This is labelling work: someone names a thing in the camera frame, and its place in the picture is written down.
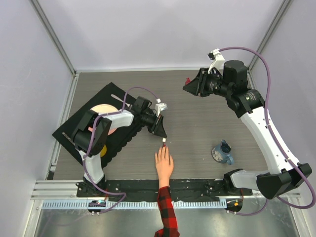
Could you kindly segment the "black scalloped placemat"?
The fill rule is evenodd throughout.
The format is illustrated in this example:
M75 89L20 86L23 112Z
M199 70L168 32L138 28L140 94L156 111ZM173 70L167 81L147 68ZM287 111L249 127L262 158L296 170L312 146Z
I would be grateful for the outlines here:
M103 87L95 96L85 103L77 112L75 112L67 121L65 121L52 136L76 159L82 164L82 159L79 152L72 143L72 134L76 129L81 118L86 111L99 104L109 104L118 109L122 108L122 102L114 99L111 94L116 95L120 99L124 98L125 91L116 86L114 83L109 83ZM128 142L136 136L143 128L142 125L132 124L129 127L121 127L113 134L108 136L106 141L107 152L101 158L102 167L106 167L109 162L127 145Z

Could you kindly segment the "red plaid sleeve forearm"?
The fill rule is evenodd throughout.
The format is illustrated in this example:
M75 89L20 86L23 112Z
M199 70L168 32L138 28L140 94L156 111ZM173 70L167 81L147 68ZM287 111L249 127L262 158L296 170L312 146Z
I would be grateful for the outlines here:
M179 237L180 233L178 232L169 187L159 189L157 201L163 228L155 232L155 237Z

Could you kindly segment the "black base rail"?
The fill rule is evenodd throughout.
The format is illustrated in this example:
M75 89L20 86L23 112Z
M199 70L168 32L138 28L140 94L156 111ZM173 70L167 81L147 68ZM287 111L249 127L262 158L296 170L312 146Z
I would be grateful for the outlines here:
M160 185L158 180L107 180L97 189L87 180L77 182L78 194L80 197L95 196L100 197L107 193L126 193L128 197L135 194L137 196L149 195L160 191L176 193L199 193L201 196L239 196L252 195L251 189L229 189L224 180L216 179L173 179L168 185Z

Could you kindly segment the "red nail polish bottle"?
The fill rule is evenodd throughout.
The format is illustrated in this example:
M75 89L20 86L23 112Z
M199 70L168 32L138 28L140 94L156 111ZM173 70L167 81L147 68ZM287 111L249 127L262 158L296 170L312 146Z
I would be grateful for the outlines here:
M190 82L191 82L190 78L186 78L185 85L189 84Z

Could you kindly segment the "mannequin hand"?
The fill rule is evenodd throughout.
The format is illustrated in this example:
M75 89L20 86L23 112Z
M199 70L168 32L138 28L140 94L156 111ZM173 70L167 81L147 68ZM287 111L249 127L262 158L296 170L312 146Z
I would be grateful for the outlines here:
M158 153L155 153L155 166L159 188L168 187L174 169L174 162L166 145L160 147Z

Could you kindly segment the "blue ceramic mug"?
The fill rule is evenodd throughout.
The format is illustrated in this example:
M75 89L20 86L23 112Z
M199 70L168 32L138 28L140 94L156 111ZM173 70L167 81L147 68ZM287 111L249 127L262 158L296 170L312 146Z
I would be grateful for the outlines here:
M218 163L234 164L232 148L224 139L212 149L211 156Z

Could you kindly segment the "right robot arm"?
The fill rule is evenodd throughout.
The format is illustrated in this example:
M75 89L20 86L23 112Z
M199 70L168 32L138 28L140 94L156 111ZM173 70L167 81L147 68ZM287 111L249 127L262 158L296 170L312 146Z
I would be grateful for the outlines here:
M223 73L216 68L200 68L197 76L183 86L183 90L199 97L210 94L222 96L228 107L246 125L259 146L267 164L261 172L236 169L224 175L223 189L229 195L241 188L260 191L267 199L274 199L298 188L312 173L307 163L300 163L287 148L280 134L271 135L274 127L270 116L265 115L265 101L260 92L248 88L247 67L242 61L224 63Z

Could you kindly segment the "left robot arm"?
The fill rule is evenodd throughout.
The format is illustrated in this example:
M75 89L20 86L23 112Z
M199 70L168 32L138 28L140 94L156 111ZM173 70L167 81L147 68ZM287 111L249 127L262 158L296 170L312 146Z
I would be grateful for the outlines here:
M101 114L88 110L72 134L72 141L79 152L84 168L83 183L94 197L100 197L106 189L105 174L101 165L101 151L106 145L111 130L131 125L146 126L148 131L162 138L167 135L163 128L163 115L167 104L156 100L155 108L150 109L151 102L139 96L134 104L112 113Z

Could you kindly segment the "pink and cream plate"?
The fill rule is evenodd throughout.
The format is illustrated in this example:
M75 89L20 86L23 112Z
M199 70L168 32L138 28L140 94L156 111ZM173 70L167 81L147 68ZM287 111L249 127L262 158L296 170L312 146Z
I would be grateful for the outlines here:
M109 104L99 104L99 105L96 105L96 106L92 107L91 110L93 110L94 112L97 112L99 114L111 113L111 112L117 112L118 111L118 109L116 107L114 107L112 105L109 105ZM88 130L90 132L92 132L92 125L89 126ZM108 135L113 134L115 131L116 131L116 128L112 129L112 130L109 130Z

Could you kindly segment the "yellow cup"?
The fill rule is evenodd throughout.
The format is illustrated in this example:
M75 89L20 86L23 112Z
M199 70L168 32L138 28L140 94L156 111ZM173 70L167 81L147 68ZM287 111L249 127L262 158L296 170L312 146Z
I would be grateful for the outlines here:
M107 146L104 145L103 148L102 148L102 150L101 150L101 152L100 152L100 157L101 157L101 158L104 157L105 154L106 154L106 152L107 152Z

